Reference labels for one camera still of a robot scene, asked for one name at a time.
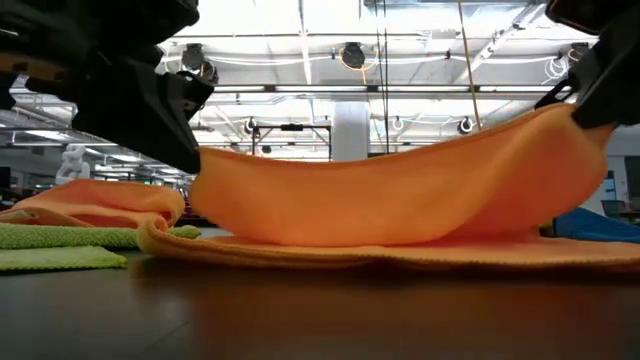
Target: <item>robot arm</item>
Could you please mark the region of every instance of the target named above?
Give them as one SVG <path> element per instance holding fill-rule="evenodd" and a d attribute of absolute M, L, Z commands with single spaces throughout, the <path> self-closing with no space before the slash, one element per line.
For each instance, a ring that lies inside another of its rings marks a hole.
<path fill-rule="evenodd" d="M 559 102 L 566 86 L 578 94 L 573 119 L 583 128 L 607 123 L 640 122 L 640 1 L 552 0 L 547 16 L 574 29 L 599 35 L 600 40 L 574 66 L 568 76 L 536 107 Z"/>
<path fill-rule="evenodd" d="M 155 73 L 156 44 L 198 19 L 197 0 L 0 2 L 0 108 L 19 74 L 25 86 L 77 104 L 72 128 L 190 173 L 199 171 L 188 121 L 213 86 Z"/>

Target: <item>dark table surface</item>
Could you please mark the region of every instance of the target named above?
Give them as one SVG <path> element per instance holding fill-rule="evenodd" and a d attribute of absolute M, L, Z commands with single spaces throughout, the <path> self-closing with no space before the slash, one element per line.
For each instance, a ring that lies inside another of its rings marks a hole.
<path fill-rule="evenodd" d="M 638 359 L 637 276 L 281 271 L 140 253 L 0 276 L 0 359 Z"/>
<path fill-rule="evenodd" d="M 640 210 L 621 211 L 618 215 L 626 218 L 640 218 Z"/>

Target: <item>white pillar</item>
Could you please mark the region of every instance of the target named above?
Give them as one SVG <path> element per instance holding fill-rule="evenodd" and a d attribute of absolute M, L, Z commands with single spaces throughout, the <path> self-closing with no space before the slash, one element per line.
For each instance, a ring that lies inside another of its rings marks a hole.
<path fill-rule="evenodd" d="M 364 160 L 369 153 L 369 106 L 338 101 L 333 116 L 333 161 Z"/>

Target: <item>light green cloth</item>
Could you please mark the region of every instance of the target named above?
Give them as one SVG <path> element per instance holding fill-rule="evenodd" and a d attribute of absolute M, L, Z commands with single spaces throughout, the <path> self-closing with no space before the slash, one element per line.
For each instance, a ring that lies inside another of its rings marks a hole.
<path fill-rule="evenodd" d="M 183 238 L 195 239 L 200 235 L 200 229 L 186 225 L 171 228 L 169 233 Z M 0 249 L 69 246 L 138 247 L 135 229 L 0 224 Z"/>
<path fill-rule="evenodd" d="M 95 246 L 0 250 L 0 271 L 124 267 L 123 256 Z"/>
<path fill-rule="evenodd" d="M 194 239 L 195 226 L 169 229 Z M 126 228 L 0 224 L 0 271 L 124 268 L 127 259 L 108 248 L 137 248 L 136 230 Z"/>

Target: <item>orange towel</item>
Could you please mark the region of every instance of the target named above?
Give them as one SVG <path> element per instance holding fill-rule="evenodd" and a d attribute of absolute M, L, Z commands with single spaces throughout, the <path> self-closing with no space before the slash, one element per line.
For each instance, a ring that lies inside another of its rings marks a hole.
<path fill-rule="evenodd" d="M 633 244 L 544 239 L 534 228 L 582 203 L 606 172 L 612 127 L 583 130 L 554 105 L 483 133 L 350 163 L 292 163 L 201 149 L 191 201 L 237 237 L 189 241 L 150 219 L 153 254 L 259 267 L 635 270 Z"/>
<path fill-rule="evenodd" d="M 74 180 L 0 212 L 0 222 L 137 228 L 145 219 L 159 218 L 166 230 L 175 224 L 183 210 L 182 196 L 169 188 Z"/>

